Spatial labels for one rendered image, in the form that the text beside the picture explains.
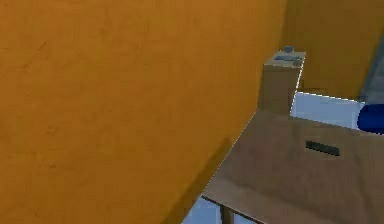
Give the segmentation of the blue pillow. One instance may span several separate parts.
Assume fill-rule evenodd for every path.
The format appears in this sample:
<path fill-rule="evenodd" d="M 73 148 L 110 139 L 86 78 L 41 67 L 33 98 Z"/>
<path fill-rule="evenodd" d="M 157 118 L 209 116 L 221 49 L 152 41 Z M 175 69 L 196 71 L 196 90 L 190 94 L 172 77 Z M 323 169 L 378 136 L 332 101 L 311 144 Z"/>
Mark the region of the blue pillow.
<path fill-rule="evenodd" d="M 357 126 L 362 131 L 384 135 L 384 104 L 364 105 L 359 111 Z"/>

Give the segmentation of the brown wooden nightstand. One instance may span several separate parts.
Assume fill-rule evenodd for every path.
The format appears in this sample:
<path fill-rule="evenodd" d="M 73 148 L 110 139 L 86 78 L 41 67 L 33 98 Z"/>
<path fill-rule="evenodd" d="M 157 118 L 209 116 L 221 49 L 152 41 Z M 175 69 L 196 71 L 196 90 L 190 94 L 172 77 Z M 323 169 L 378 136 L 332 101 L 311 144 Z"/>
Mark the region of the brown wooden nightstand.
<path fill-rule="evenodd" d="M 278 55 L 301 58 L 302 64 L 294 66 L 293 61 L 274 60 Z M 263 64 L 257 104 L 259 110 L 283 115 L 290 114 L 304 68 L 305 57 L 305 52 L 278 51 Z"/>

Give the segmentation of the black remote control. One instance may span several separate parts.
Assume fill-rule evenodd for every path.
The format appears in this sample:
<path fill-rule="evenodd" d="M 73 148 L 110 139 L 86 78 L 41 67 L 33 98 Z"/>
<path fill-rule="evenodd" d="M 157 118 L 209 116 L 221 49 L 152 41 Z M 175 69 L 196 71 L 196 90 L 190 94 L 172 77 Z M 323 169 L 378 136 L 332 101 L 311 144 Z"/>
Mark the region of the black remote control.
<path fill-rule="evenodd" d="M 317 152 L 333 155 L 333 156 L 340 155 L 340 150 L 337 147 L 325 145 L 325 144 L 314 142 L 314 141 L 307 141 L 306 148 L 317 151 Z"/>

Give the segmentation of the white bed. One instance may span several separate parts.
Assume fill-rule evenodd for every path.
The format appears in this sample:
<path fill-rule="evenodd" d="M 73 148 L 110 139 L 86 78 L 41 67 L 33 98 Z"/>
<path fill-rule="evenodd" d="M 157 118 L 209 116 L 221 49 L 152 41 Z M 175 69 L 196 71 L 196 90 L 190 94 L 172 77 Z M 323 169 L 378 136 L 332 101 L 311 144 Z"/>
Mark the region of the white bed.
<path fill-rule="evenodd" d="M 365 102 L 297 92 L 290 115 L 297 118 L 322 122 L 360 130 L 357 126 L 359 111 Z"/>

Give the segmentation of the brown wooden desk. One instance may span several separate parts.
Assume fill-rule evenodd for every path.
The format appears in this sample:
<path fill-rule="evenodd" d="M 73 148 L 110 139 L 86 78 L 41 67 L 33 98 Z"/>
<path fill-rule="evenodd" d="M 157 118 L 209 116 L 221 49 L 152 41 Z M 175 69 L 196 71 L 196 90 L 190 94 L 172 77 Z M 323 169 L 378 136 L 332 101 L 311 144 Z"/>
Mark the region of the brown wooden desk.
<path fill-rule="evenodd" d="M 384 136 L 258 111 L 203 195 L 262 224 L 384 224 Z"/>

